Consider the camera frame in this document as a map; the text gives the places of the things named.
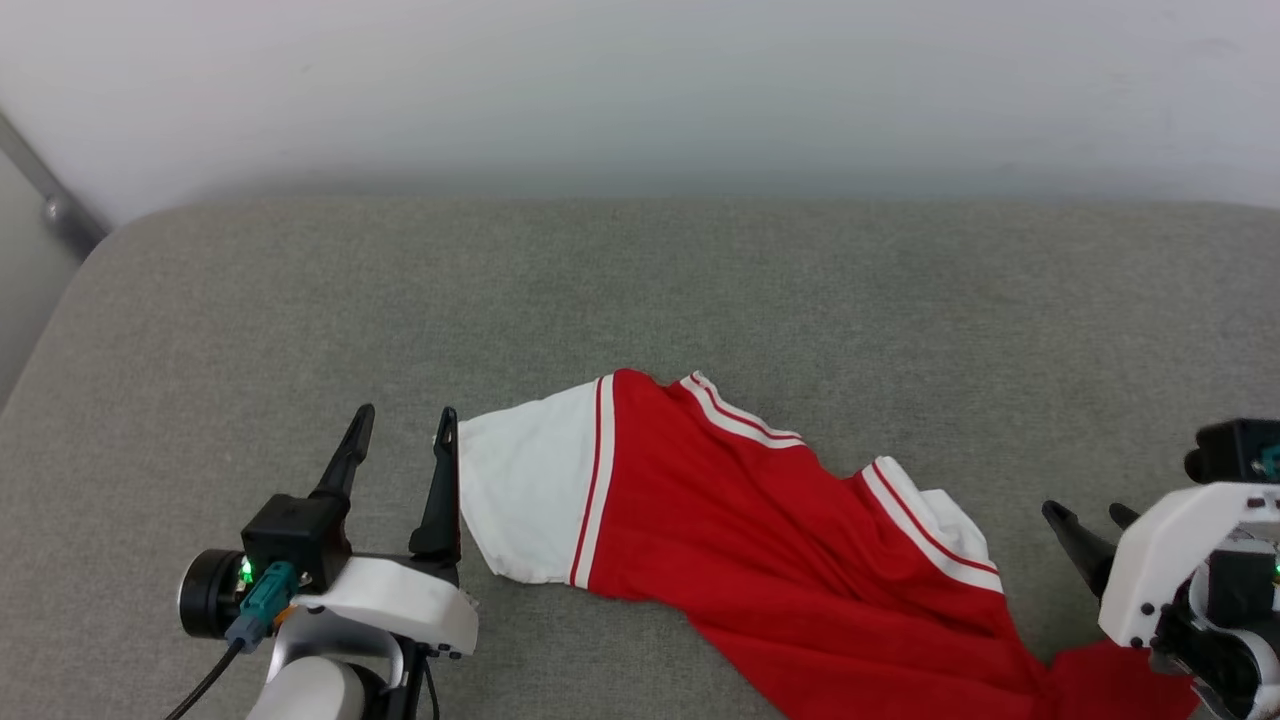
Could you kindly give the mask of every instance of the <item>camera lens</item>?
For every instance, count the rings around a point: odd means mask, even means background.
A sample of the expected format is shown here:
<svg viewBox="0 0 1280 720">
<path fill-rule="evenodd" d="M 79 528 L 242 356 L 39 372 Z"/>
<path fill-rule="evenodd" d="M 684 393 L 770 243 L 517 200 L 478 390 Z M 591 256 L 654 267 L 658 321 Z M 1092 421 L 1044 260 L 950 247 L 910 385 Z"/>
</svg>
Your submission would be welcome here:
<svg viewBox="0 0 1280 720">
<path fill-rule="evenodd" d="M 221 638 L 239 615 L 237 570 L 243 552 L 206 550 L 191 561 L 178 588 L 178 618 L 193 638 Z"/>
</svg>

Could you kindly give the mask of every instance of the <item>white wall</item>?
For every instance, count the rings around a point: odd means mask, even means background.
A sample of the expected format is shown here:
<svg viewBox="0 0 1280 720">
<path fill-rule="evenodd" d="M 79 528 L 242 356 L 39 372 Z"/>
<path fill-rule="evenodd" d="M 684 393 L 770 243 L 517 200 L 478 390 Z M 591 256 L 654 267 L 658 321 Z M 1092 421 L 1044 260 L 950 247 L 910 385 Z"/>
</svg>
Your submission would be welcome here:
<svg viewBox="0 0 1280 720">
<path fill-rule="evenodd" d="M 79 266 L 45 227 L 44 204 L 0 154 L 0 407 Z"/>
<path fill-rule="evenodd" d="M 1275 0 L 6 0 L 0 110 L 120 223 L 253 192 L 1280 204 Z"/>
</svg>

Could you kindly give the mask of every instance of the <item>red stripe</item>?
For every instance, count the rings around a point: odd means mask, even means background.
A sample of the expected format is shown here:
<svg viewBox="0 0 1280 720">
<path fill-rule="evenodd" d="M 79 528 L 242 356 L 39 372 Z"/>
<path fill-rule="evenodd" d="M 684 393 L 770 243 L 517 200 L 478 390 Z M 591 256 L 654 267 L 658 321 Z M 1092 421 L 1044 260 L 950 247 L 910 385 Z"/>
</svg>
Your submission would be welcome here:
<svg viewBox="0 0 1280 720">
<path fill-rule="evenodd" d="M 595 380 L 595 461 L 591 464 L 591 484 L 586 489 L 586 510 L 582 511 L 582 529 L 577 532 L 577 550 L 573 552 L 573 566 L 568 570 L 568 582 L 577 580 L 577 561 L 582 559 L 582 542 L 586 541 L 586 523 L 591 518 L 591 498 L 595 496 L 595 478 L 600 475 L 600 387 L 603 379 Z"/>
<path fill-rule="evenodd" d="M 705 384 L 703 384 L 703 382 L 699 380 L 696 375 L 690 375 L 690 377 L 694 378 L 694 384 L 696 384 L 698 387 L 700 387 L 700 388 L 703 388 L 703 389 L 707 391 L 707 396 L 712 398 L 712 406 L 716 407 L 717 410 L 719 410 L 721 415 L 724 415 L 726 418 L 730 418 L 732 420 L 737 420 L 739 423 L 742 423 L 742 424 L 746 424 L 746 425 L 751 425 L 753 428 L 755 428 L 755 429 L 760 430 L 762 433 L 764 433 L 765 437 L 772 438 L 772 439 L 803 439 L 800 437 L 800 433 L 782 432 L 782 430 L 778 430 L 777 433 L 769 432 L 768 428 L 762 428 L 759 423 L 756 423 L 755 420 L 753 420 L 750 418 L 744 418 L 744 416 L 741 416 L 741 415 L 739 415 L 736 413 L 730 413 L 728 410 L 724 409 L 723 405 L 721 405 L 719 402 L 716 402 L 716 393 L 712 392 L 712 388 L 709 388 Z"/>
<path fill-rule="evenodd" d="M 879 465 L 877 462 L 872 462 L 872 470 L 876 473 L 876 477 L 879 478 L 881 484 L 883 484 L 886 488 L 888 488 L 888 493 L 892 495 L 893 500 L 897 501 L 899 507 L 901 507 L 902 511 L 906 512 L 906 516 L 911 519 L 911 524 L 915 525 L 915 529 L 920 530 L 920 534 L 924 536 L 929 541 L 929 544 L 932 544 L 933 547 L 936 547 L 940 551 L 942 551 L 942 555 L 946 555 L 947 557 L 950 557 L 951 560 L 955 560 L 956 562 L 959 562 L 961 565 L 968 565 L 968 566 L 974 568 L 977 570 L 986 570 L 986 571 L 991 573 L 992 575 L 997 575 L 997 577 L 1000 575 L 1000 573 L 997 573 L 993 568 L 983 565 L 982 562 L 978 562 L 975 560 L 969 560 L 968 557 L 960 557 L 959 555 L 956 555 L 956 553 L 951 552 L 950 550 L 947 550 L 937 539 L 934 539 L 933 536 L 931 536 L 929 532 L 924 529 L 924 525 L 922 525 L 920 521 L 915 519 L 915 514 L 911 512 L 911 509 L 908 507 L 905 502 L 902 502 L 902 498 L 899 497 L 897 492 L 893 489 L 893 486 L 890 484 L 890 482 L 887 479 L 884 479 L 884 475 L 881 474 Z"/>
</svg>

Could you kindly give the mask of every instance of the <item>red and white shirt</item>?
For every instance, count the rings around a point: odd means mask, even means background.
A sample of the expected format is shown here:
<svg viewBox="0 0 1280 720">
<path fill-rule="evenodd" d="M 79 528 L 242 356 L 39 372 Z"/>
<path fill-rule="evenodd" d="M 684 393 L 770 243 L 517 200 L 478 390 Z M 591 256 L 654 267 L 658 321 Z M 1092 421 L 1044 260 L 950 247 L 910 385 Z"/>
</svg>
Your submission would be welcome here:
<svg viewBox="0 0 1280 720">
<path fill-rule="evenodd" d="M 791 717 L 1194 707 L 1185 679 L 1129 648 L 1046 670 L 945 491 L 918 489 L 892 457 L 837 478 L 700 373 L 663 387 L 618 370 L 467 420 L 458 443 L 462 512 L 494 573 L 673 606 Z"/>
</svg>

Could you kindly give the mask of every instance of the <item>striped trim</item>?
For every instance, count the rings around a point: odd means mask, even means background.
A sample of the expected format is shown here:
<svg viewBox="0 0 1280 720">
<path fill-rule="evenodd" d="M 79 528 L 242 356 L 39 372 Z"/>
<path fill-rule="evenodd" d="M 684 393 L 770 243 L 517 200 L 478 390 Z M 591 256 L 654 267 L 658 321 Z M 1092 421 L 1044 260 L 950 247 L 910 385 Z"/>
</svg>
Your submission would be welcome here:
<svg viewBox="0 0 1280 720">
<path fill-rule="evenodd" d="M 570 583 L 582 589 L 586 589 L 591 579 L 595 543 L 600 539 L 600 519 L 604 516 L 604 502 L 609 497 L 609 482 L 613 479 L 616 439 L 613 375 L 605 375 L 595 382 L 595 461 L 591 466 L 591 484 L 586 489 L 586 510 L 577 536 L 577 551 L 568 571 Z"/>
<path fill-rule="evenodd" d="M 863 482 L 870 488 L 872 495 L 879 501 L 881 506 L 888 514 L 904 534 L 911 539 L 913 543 L 925 557 L 942 570 L 947 577 L 959 580 L 966 585 L 973 585 L 975 588 L 984 588 L 1004 593 L 1004 585 L 1000 583 L 1000 573 L 996 570 L 995 564 L 986 559 L 965 557 L 945 543 L 938 541 L 924 524 L 920 523 L 916 512 L 911 510 L 910 503 L 904 501 L 902 496 L 914 496 L 919 493 L 915 484 L 911 483 L 910 478 L 905 478 L 905 473 L 900 469 L 895 473 L 895 468 L 882 460 L 876 460 L 869 468 L 869 473 L 863 470 L 860 473 Z"/>
<path fill-rule="evenodd" d="M 753 439 L 764 447 L 781 450 L 800 447 L 804 441 L 797 433 L 776 430 L 755 415 L 724 402 L 719 391 L 701 373 L 694 373 L 680 380 L 680 387 L 687 389 L 698 401 L 707 420 L 717 428 Z"/>
</svg>

